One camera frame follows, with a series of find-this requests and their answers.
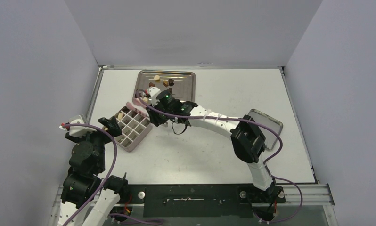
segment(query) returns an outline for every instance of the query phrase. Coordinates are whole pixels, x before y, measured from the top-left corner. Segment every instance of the white tabletop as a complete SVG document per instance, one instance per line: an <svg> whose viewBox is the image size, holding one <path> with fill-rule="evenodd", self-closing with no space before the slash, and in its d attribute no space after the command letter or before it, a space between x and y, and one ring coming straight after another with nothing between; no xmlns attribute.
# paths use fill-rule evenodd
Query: white tabletop
<svg viewBox="0 0 376 226"><path fill-rule="evenodd" d="M258 109L281 121L283 149L268 162L274 176L296 183L314 183L294 113L278 69L192 69L196 74L195 102L213 112L242 117ZM140 70L105 70L91 124L111 117L131 101ZM272 151L265 151L270 156ZM113 159L112 144L106 145L106 169ZM155 127L128 153L118 147L113 175L127 172L130 184L231 184L252 183L246 163L234 154L232 143L203 128L188 127L174 135L171 127Z"/></svg>

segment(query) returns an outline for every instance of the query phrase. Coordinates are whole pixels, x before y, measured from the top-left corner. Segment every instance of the black cable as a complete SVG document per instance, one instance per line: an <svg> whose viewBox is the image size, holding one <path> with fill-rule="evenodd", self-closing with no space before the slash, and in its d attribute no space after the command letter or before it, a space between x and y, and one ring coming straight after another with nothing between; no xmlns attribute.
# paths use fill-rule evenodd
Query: black cable
<svg viewBox="0 0 376 226"><path fill-rule="evenodd" d="M183 134L183 133L187 130L188 125L186 124L184 130L183 130L181 133L176 133L175 130L174 130L174 127L173 127L174 123L175 123L175 122L172 123L172 129L173 129L173 133L174 133L175 135Z"/></svg>

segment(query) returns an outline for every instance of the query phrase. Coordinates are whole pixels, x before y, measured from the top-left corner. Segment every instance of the black bracket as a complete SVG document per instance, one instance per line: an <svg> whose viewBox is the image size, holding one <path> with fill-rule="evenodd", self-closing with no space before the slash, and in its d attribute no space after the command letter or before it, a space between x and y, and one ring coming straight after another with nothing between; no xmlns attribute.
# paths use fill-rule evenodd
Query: black bracket
<svg viewBox="0 0 376 226"><path fill-rule="evenodd" d="M130 198L130 188L128 187L128 180L126 180L127 173L124 173L124 177L110 176L105 184L103 185L103 190L110 189L114 191L115 194L119 194L119 203L125 203Z"/></svg>
<svg viewBox="0 0 376 226"><path fill-rule="evenodd" d="M249 115L243 119L254 121ZM260 154L264 151L266 137L258 126L247 122L240 122L235 129L231 130L231 141L235 155L247 163L259 161Z"/></svg>

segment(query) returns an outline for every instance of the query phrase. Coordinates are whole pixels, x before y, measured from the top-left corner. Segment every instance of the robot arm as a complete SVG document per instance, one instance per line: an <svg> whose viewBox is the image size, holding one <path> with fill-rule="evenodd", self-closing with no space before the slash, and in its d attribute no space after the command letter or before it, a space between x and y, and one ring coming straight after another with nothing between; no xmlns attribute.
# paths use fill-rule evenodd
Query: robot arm
<svg viewBox="0 0 376 226"><path fill-rule="evenodd" d="M236 156L246 162L252 174L253 185L262 190L268 191L274 187L275 183L270 173L263 164L265 136L259 127L245 122L234 121L234 117L212 112L193 102L181 102L175 99L169 91L160 91L157 87L151 87L145 91L147 96L151 96L151 105L157 110L165 113L196 116L195 119L174 119L175 122L183 123L187 126L202 127L225 136L232 141ZM158 114L150 108L147 108L151 123L159 126L165 123L169 117ZM206 116L213 116L217 119L208 119ZM231 121L221 121L218 118L231 118ZM244 116L244 119L252 120L250 116Z"/></svg>

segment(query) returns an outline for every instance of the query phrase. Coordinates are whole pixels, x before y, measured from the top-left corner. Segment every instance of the gray wall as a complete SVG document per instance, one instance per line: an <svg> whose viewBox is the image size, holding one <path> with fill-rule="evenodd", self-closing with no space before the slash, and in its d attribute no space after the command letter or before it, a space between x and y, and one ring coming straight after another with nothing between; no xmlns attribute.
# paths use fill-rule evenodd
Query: gray wall
<svg viewBox="0 0 376 226"><path fill-rule="evenodd" d="M376 0L324 0L286 79L340 225L376 225Z"/></svg>
<svg viewBox="0 0 376 226"><path fill-rule="evenodd" d="M97 72L63 0L0 1L0 226L47 224Z"/></svg>
<svg viewBox="0 0 376 226"><path fill-rule="evenodd" d="M283 66L322 0L65 0L100 65Z"/></svg>

